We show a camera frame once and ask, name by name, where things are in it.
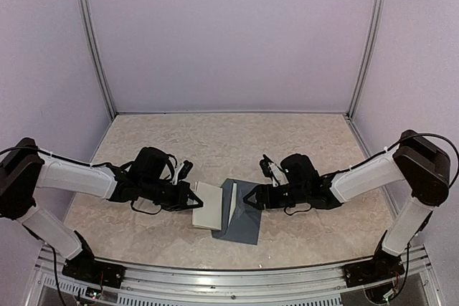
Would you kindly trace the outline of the brown ornate certificate paper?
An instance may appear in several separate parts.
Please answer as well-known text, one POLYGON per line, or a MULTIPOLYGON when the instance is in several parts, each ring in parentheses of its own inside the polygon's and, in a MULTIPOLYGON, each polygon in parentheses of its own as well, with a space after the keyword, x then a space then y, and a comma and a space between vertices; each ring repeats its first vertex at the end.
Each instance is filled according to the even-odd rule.
POLYGON ((222 188, 196 182, 194 192, 203 206, 193 210, 192 226, 199 229, 220 231, 222 229, 222 188))

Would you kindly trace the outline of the cream letter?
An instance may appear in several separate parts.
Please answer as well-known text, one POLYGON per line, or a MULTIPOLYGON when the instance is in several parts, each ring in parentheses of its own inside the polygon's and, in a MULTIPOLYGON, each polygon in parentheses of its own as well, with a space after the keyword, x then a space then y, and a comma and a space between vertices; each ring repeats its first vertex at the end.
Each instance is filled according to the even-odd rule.
POLYGON ((231 224, 236 207, 237 207, 237 183, 234 182, 232 184, 232 192, 231 192, 230 204, 229 204, 229 217, 228 217, 228 223, 227 223, 228 225, 231 224))

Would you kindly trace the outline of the dark blue envelope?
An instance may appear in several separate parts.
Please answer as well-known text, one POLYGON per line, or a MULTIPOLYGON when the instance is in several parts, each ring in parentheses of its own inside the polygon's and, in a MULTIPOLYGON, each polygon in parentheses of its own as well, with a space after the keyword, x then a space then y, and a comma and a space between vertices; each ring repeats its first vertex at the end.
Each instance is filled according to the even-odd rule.
POLYGON ((221 239, 228 242, 257 246, 262 212, 261 210, 254 209, 253 207, 245 204, 243 201, 243 197, 256 185, 256 183, 232 178, 227 178, 223 182, 221 185, 222 229, 220 231, 212 231, 213 239, 221 239), (228 225, 230 197, 232 184, 234 182, 237 183, 237 207, 231 224, 228 225))

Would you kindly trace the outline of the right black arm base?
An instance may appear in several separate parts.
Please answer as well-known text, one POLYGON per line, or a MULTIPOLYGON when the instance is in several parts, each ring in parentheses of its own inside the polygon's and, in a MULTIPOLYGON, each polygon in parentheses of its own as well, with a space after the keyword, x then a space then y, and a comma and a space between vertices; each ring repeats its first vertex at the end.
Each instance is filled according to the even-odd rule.
POLYGON ((343 272, 347 287, 367 285, 405 273, 401 255, 393 256, 382 249, 386 233, 384 232, 371 259, 344 265, 343 272))

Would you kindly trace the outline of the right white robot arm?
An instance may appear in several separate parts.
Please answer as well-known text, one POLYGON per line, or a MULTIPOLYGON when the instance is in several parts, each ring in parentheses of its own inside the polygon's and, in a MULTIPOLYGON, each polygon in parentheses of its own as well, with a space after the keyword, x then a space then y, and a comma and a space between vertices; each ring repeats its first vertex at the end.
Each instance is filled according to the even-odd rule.
POLYGON ((398 141, 361 163, 344 170, 319 174, 310 158, 299 153, 274 163, 260 161, 269 184, 255 186, 243 201, 259 210, 293 208, 308 204, 311 209, 331 210, 366 192, 397 181, 406 181, 411 194, 397 218, 384 233, 367 274, 381 280, 395 266, 411 239, 426 226, 433 210, 449 196, 458 179, 452 174, 450 156, 431 142, 432 133, 404 131, 398 141))

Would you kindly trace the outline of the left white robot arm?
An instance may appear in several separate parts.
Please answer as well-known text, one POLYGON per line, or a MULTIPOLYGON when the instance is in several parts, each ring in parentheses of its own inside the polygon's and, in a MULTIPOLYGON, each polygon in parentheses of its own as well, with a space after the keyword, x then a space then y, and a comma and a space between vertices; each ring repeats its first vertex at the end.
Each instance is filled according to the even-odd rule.
POLYGON ((110 162, 84 163, 41 149, 31 138, 21 139, 1 152, 1 217, 19 222, 49 244, 84 280, 100 274, 100 264, 84 238, 37 205, 38 188, 55 188, 134 204, 151 201, 162 211, 199 209, 204 202, 185 181, 192 162, 144 147, 136 158, 115 166, 110 162))

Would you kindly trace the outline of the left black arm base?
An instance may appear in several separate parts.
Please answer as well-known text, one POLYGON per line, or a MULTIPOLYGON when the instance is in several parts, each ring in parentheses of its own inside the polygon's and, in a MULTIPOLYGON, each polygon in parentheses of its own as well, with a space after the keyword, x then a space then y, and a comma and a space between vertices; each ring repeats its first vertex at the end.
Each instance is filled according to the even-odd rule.
POLYGON ((82 244, 82 251, 73 259, 66 259, 62 274, 76 280, 120 289, 126 268, 120 264, 97 260, 87 243, 82 244))

